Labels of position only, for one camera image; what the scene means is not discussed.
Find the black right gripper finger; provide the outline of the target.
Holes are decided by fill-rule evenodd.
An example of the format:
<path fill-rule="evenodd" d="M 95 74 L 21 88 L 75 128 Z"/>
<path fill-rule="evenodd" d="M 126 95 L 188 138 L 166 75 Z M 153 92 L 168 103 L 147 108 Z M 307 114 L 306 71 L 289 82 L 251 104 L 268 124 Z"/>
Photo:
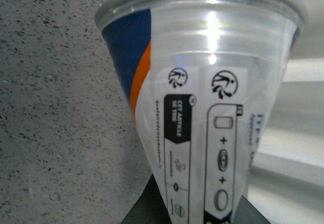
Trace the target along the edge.
<path fill-rule="evenodd" d="M 171 223 L 153 175 L 137 202 L 122 220 L 122 224 L 127 223 Z M 267 224 L 269 221 L 245 197 L 242 197 L 234 223 Z"/>

